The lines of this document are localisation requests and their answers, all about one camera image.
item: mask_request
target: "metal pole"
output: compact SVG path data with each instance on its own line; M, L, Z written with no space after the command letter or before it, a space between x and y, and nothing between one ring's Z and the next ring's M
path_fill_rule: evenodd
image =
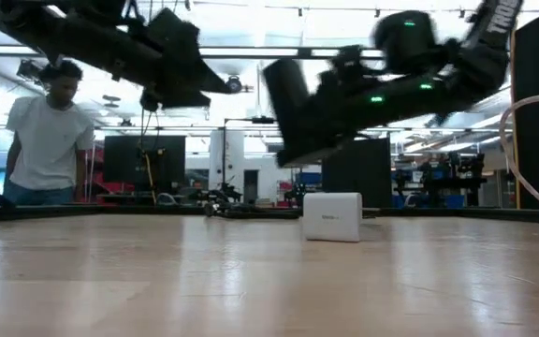
M501 179L501 175L503 172L499 169L496 171L496 197L498 197L498 207L503 207L503 182Z
M226 125L228 123L228 119L224 119L224 127L222 128L222 187L224 187L224 184L226 183Z
M89 180L89 196L86 199L86 202L91 202L91 197L93 196L93 179L95 172L95 143L93 143L93 151L91 152L91 178Z

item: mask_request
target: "man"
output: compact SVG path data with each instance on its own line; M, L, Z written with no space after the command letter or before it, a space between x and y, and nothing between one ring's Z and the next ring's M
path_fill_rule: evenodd
M41 72L47 96L14 102L7 120L14 140L4 195L17 205L81 201L85 152L94 141L91 118L72 102L81 80L82 71L70 61L49 65Z

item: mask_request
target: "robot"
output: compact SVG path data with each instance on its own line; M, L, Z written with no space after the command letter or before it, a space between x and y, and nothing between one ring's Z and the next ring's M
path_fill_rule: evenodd
M361 64L360 46L347 46L319 75L313 95L298 63L276 61L264 69L276 120L284 140L280 167L315 163L353 141L359 131L436 114L441 125L493 95L504 83L507 42L522 0L483 0L470 18L467 36L437 44L430 15L410 10L382 19L373 33L386 68ZM396 75L382 81L381 75Z
M167 8L145 25L136 0L0 0L0 31L45 54L54 66L74 58L115 81L142 85L140 103L148 111L160 104L208 107L211 100L201 91L231 93L201 59L198 28Z
M135 12L135 17L123 15ZM61 17L47 8L56 5ZM430 15L410 10L382 19L373 33L386 68L361 64L348 46L319 75L311 95L299 65L282 59L263 71L284 149L280 167L316 163L372 126L434 113L436 124L494 94L509 64L507 42L523 0L483 0L462 41L436 43ZM127 31L118 27L126 26ZM209 105L200 91L230 93L201 60L198 29L163 9L148 25L136 0L0 0L0 31L56 64L69 56L144 87L146 110ZM397 75L383 81L382 75Z

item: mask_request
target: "white cable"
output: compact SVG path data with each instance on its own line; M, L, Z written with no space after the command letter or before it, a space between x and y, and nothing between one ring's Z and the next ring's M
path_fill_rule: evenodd
M515 158L513 157L513 154L510 150L509 143L506 140L506 133L504 132L504 129L506 127L506 120L512 113L515 113L517 109L523 106L526 106L532 103L538 103L538 102L539 102L539 95L536 95L533 97L521 99L520 101L518 101L517 103L509 107L509 109L507 109L503 113L503 116L501 117L501 126L499 128L499 133L501 135L501 144L503 145L504 155L506 156L506 159L508 160L508 163L509 163L509 168L511 169L513 174L515 174L515 177L517 178L517 180L519 180L519 182L523 184L523 187L525 187L525 189L528 192L530 192L530 194L532 194L535 198L539 200L539 192L535 188L533 188L533 186L530 183L528 183L528 181L521 175L521 173L519 173L519 168L517 167L517 163L515 162Z

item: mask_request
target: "cable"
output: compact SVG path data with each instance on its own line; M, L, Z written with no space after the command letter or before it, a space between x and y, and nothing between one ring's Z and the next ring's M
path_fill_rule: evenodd
M514 114L517 109L523 106L530 105L533 103L538 103L538 102L539 102L539 95L536 95L533 97L521 99L520 101L518 101L517 103L509 107L509 109L507 109L503 113L503 116L501 117L501 125L499 127L499 134L501 137L501 145L503 146L503 149L504 149L504 155L506 156L506 159L509 163L509 168L511 169L513 174L515 174L515 177L517 178L517 180L520 181L521 184L523 184L523 187L525 187L525 189L528 192L530 192L530 194L534 196L536 199L538 199L539 201L539 192L535 188L533 188L533 186L519 172L519 168L517 167L515 158L513 157L511 153L509 142L506 140L506 132L504 131L504 129L506 128L506 120L509 118L511 114Z
M157 122L157 134L155 135L155 141L153 142L153 149L157 150L157 142L159 141L159 131L161 129L161 125L159 124L159 114L157 114L157 111L155 112L155 121Z
M151 187L151 197L153 197L153 206L157 206L157 197L153 187L153 175L151 174L151 161L149 155L145 153L145 161L147 162L147 175L149 176L149 186Z
M152 18L153 18L153 0L149 2L149 22L151 22Z

